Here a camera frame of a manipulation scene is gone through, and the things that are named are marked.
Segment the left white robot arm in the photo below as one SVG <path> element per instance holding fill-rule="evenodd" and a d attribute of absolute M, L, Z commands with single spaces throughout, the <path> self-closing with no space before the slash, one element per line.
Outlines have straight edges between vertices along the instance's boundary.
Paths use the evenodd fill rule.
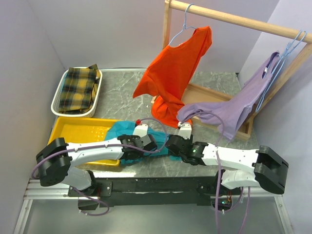
<path fill-rule="evenodd" d="M 142 137 L 121 135 L 91 143 L 67 143 L 60 137 L 36 155 L 36 170 L 42 187 L 63 183 L 91 196 L 97 190 L 93 173 L 77 166 L 99 160 L 135 160 L 156 149 L 157 143 L 151 134 Z"/>

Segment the teal t shirt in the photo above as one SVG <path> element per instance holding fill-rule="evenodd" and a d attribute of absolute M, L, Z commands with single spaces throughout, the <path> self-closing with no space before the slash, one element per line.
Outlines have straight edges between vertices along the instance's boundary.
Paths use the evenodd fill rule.
<path fill-rule="evenodd" d="M 113 126 L 107 131 L 104 141 L 111 140 L 120 135 L 131 135 L 134 131 L 135 123 L 131 121 L 117 121 L 113 124 Z M 148 134 L 151 134 L 157 143 L 157 148 L 159 149 L 165 140 L 165 133 L 160 131 L 155 131 L 151 127 L 148 127 Z M 159 156 L 167 156 L 168 149 L 164 147 L 160 152 L 155 154 L 144 154 L 147 157 L 159 157 Z"/>

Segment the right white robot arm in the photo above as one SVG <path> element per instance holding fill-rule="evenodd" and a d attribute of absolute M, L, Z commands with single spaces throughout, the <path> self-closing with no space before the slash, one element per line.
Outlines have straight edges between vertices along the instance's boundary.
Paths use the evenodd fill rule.
<path fill-rule="evenodd" d="M 221 178 L 214 181 L 213 187 L 221 195 L 238 187 L 261 187 L 277 195 L 285 192 L 289 164 L 268 146 L 240 150 L 191 142 L 181 136 L 171 135 L 166 148 L 185 163 L 220 166 L 224 172 Z"/>

